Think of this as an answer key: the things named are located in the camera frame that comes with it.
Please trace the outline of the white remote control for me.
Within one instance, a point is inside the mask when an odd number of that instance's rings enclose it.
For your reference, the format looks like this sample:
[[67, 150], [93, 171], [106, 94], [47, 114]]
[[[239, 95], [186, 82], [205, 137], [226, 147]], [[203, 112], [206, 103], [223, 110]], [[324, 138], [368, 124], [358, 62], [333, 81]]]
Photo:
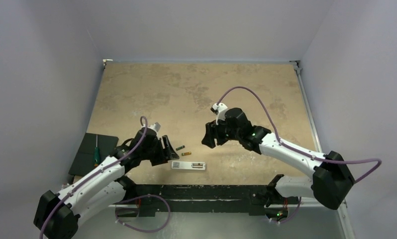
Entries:
[[206, 170], [205, 162], [173, 161], [171, 168], [175, 170]]

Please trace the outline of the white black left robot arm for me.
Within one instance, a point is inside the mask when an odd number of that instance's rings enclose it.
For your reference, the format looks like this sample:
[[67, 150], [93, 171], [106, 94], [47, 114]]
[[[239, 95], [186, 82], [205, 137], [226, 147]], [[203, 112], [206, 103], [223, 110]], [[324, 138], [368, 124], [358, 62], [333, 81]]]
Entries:
[[166, 135], [159, 137], [155, 129], [143, 127], [135, 138], [117, 146], [76, 183], [41, 196], [34, 218], [39, 237], [70, 239], [79, 226], [109, 205], [139, 203], [143, 198], [161, 200], [162, 197], [154, 194], [138, 195], [137, 184], [126, 174], [143, 160], [157, 166], [179, 158]]

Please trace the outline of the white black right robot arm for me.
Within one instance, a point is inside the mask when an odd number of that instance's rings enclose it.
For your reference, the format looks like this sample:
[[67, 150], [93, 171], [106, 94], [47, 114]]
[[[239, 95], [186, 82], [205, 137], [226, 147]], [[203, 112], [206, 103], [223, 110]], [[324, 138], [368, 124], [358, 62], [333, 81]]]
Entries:
[[267, 189], [268, 199], [274, 203], [287, 197], [307, 197], [336, 210], [356, 183], [337, 152], [324, 154], [277, 138], [269, 129], [252, 125], [240, 108], [220, 103], [214, 104], [211, 111], [216, 119], [205, 125], [203, 145], [215, 148], [230, 140], [237, 141], [248, 151], [278, 159], [305, 174], [274, 179]]

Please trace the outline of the black mat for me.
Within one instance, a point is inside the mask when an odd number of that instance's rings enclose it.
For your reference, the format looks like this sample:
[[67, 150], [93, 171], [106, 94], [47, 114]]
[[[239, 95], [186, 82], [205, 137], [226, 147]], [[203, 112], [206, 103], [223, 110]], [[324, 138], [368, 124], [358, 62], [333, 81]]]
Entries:
[[102, 162], [116, 147], [118, 140], [117, 136], [85, 133], [68, 174], [82, 177], [88, 174], [95, 168], [96, 142], [99, 148], [100, 162]]

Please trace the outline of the green handled screwdriver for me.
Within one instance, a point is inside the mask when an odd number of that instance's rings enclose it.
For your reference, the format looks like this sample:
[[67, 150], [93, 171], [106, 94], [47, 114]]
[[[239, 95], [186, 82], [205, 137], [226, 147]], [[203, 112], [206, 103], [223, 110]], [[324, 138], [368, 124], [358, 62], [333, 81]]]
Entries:
[[101, 162], [101, 156], [100, 156], [98, 142], [99, 142], [99, 135], [96, 134], [96, 142], [95, 142], [95, 148], [94, 148], [94, 167], [97, 167]]

